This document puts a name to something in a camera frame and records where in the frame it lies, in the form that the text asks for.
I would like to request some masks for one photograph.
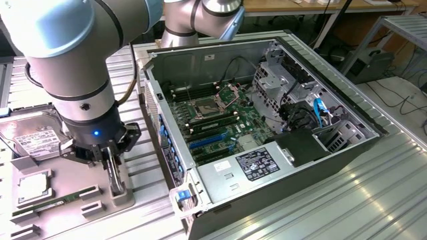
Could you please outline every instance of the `power supply label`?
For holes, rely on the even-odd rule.
[[[251,182],[281,170],[265,147],[238,156],[235,159]]]

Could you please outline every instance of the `hard drive label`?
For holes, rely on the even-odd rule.
[[[33,157],[41,157],[61,150],[61,139],[54,130],[18,136],[15,139],[29,155]]]
[[[281,170],[265,147],[238,156],[235,159],[251,182]]]

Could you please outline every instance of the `pcie slot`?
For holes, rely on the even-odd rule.
[[[211,130],[211,131],[207,131],[205,133],[201,133],[201,134],[197,134],[197,135],[191,135],[190,137],[186,138],[186,142],[190,143],[190,142],[194,142],[194,141],[198,141],[201,139],[206,139],[211,136],[215,136],[218,134],[221,134],[222,131],[221,130]]]
[[[218,158],[226,158],[229,156],[231,156],[234,154],[234,147],[235,145],[231,145],[215,152],[211,152],[206,155],[199,155],[195,157],[195,161],[197,162],[206,162],[206,161],[213,161],[214,159],[218,159]]]
[[[221,135],[217,135],[217,136],[213,136],[213,137],[210,137],[210,138],[207,138],[207,139],[203,139],[203,140],[201,140],[201,141],[193,142],[193,143],[190,144],[189,148],[190,148],[190,149],[201,148],[201,147],[203,147],[203,146],[206,146],[206,145],[209,145],[209,144],[213,144],[213,143],[215,143],[215,142],[219,142],[219,141],[225,140],[227,134],[229,134],[229,131],[225,132],[225,133],[222,133]]]

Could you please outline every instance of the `motherboard chip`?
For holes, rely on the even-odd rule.
[[[205,99],[195,103],[199,108],[199,112],[203,116],[218,113],[221,111],[219,106],[214,99]]]
[[[251,150],[259,146],[253,134],[247,134],[239,137],[238,142],[242,145],[245,151]]]

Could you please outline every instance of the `blue pcie slot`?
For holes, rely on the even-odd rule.
[[[203,147],[203,146],[206,146],[206,145],[209,145],[211,143],[222,141],[222,140],[225,140],[227,134],[229,134],[229,131],[222,133],[221,135],[217,135],[217,136],[213,136],[213,137],[210,137],[210,138],[207,138],[205,140],[197,141],[197,142],[190,144],[189,148],[190,149],[195,149],[195,148]]]

